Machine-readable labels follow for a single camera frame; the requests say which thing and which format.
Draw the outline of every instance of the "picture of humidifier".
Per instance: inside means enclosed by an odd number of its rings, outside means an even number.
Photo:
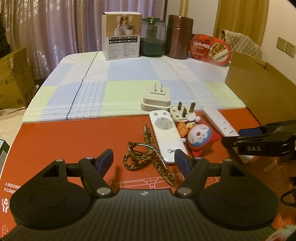
[[[126,20],[123,20],[122,21],[122,24],[121,24],[121,31],[122,31],[122,34],[126,34],[126,30],[128,29],[128,26],[126,24]]]
[[[132,34],[133,34],[133,25],[129,24],[126,30],[126,35],[132,35]]]
[[[120,36],[122,34],[121,26],[120,24],[117,24],[117,27],[114,30],[114,36]]]

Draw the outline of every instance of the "curtain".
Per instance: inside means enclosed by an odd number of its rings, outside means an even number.
[[[268,0],[219,0],[214,37],[222,29],[242,33],[261,45],[268,12]]]
[[[139,12],[163,19],[166,0],[2,0],[6,37],[15,51],[27,47],[34,79],[47,77],[73,53],[102,49],[101,16]]]

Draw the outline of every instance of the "green liquid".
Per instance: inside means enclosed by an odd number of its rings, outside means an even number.
[[[140,54],[148,57],[158,57],[165,50],[165,41],[156,38],[140,39]]]

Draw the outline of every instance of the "barcode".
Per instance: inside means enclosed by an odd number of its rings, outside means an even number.
[[[17,99],[17,105],[21,105],[23,103],[22,99]]]

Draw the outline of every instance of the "checkered tablecloth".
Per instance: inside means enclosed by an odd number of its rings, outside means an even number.
[[[41,86],[23,123],[100,117],[147,115],[141,110],[143,92],[155,83],[170,88],[172,105],[182,101],[195,111],[245,104],[224,83],[228,67],[188,58],[132,58],[106,61],[103,53],[66,56]]]

